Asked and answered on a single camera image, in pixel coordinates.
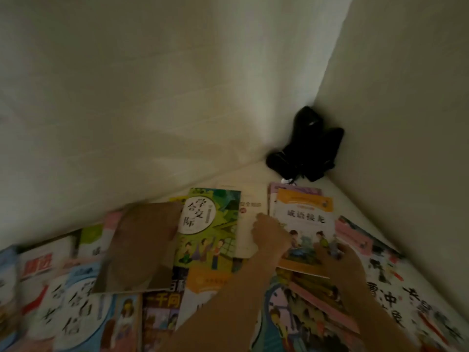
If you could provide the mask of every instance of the white wall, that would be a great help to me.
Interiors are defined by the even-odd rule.
[[[350,0],[0,0],[0,245],[283,145]]]
[[[469,318],[469,0],[353,0],[316,106],[333,180]]]

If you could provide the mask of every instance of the green book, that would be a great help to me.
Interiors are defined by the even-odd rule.
[[[241,192],[192,188],[182,210],[174,265],[231,272]]]

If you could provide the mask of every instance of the pile of books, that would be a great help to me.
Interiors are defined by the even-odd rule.
[[[277,218],[292,246],[266,290],[251,351],[364,351],[358,327],[313,249],[319,242],[334,252],[337,241],[359,254],[371,293],[417,345],[458,349],[465,343],[407,279],[405,257],[338,216],[333,199],[320,189],[220,183],[170,201],[184,204],[176,210],[173,239],[165,231],[165,222],[171,226],[167,212],[151,217],[155,229],[130,236],[121,231],[123,213],[113,212],[100,224],[1,251],[0,352],[157,351],[256,253],[251,229],[258,213]],[[153,253],[159,236],[170,239],[167,252],[153,254],[161,256],[153,266],[143,251]],[[120,255],[126,262],[134,256],[134,263],[118,275],[113,264]],[[126,274],[140,280],[121,280]]]

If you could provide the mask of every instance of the hand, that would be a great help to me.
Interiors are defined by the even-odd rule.
[[[280,257],[290,249],[292,244],[291,236],[277,219],[265,213],[258,213],[256,218],[257,221],[254,223],[251,232],[259,250],[266,250],[270,254]]]
[[[349,246],[341,243],[337,246],[343,252],[339,259],[331,256],[319,243],[314,244],[314,250],[324,264],[329,278],[341,294],[353,293],[356,289],[366,287],[366,274],[360,258]]]

